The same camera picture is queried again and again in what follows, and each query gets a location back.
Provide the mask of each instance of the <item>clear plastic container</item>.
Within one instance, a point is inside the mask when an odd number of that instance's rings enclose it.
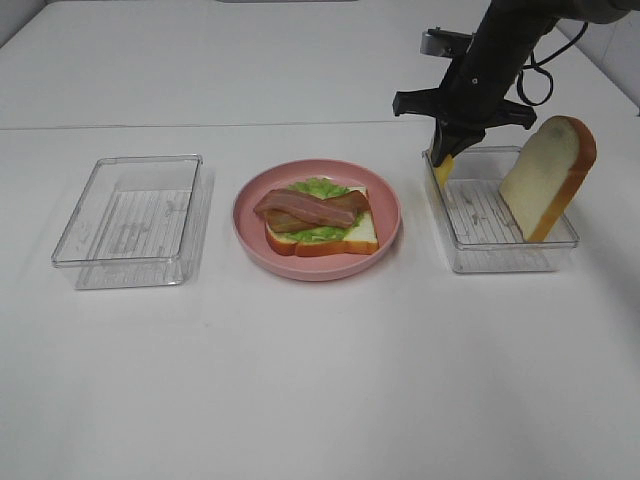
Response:
[[[543,242],[526,242],[498,191],[515,164],[519,147],[476,147],[456,157],[444,189],[428,153],[427,192],[447,258],[454,272],[550,272],[578,245],[563,215]]]
[[[99,160],[51,261],[78,290],[178,285],[199,260],[202,158]]]

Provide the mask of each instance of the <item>open-faced sandwich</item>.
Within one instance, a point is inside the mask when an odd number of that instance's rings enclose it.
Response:
[[[254,212],[264,219],[267,242],[280,255],[370,255],[379,247],[363,186],[313,177],[269,191]]]

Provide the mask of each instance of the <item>bacon strip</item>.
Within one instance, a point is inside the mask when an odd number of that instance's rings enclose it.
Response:
[[[267,193],[253,210],[258,214],[282,210],[307,223],[340,228],[353,225],[357,213],[355,208],[332,205],[313,195],[282,188]]]
[[[299,232],[319,227],[316,223],[303,222],[290,213],[281,210],[267,210],[264,212],[264,219],[269,228],[276,233]]]
[[[357,190],[322,201],[334,206],[355,208],[356,214],[371,210],[367,197]],[[267,210],[265,212],[265,220],[271,230],[276,233],[299,232],[300,230],[308,230],[319,226],[319,224],[304,222],[290,213],[280,210]]]

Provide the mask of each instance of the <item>toast slice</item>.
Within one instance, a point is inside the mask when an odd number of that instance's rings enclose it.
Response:
[[[349,187],[367,196],[365,187]],[[371,211],[358,215],[353,226],[316,227],[296,233],[276,233],[265,222],[265,236],[271,248],[280,255],[319,257],[338,253],[371,255],[379,248]]]
[[[527,242],[542,242],[596,160],[596,142],[573,117],[554,116],[522,147],[500,194]]]

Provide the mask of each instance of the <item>bread crust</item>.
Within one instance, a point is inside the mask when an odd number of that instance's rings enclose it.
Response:
[[[526,239],[528,242],[544,241],[558,218],[564,213],[565,209],[580,188],[580,185],[582,185],[585,176],[593,166],[597,157],[596,141],[589,128],[577,118],[567,117],[564,115],[558,115],[557,117],[564,118],[569,122],[578,135],[580,148],[578,149],[578,155],[575,161],[571,165],[571,168],[569,168],[566,180],[558,189],[553,200],[540,217],[540,221],[538,222],[536,229],[531,233],[529,238]]]
[[[371,255],[378,248],[378,243],[360,242],[352,240],[340,240],[335,242],[283,242],[277,238],[265,222],[265,237],[269,246],[279,255],[297,257],[322,257],[325,255],[336,255],[339,253],[353,253],[360,255]]]

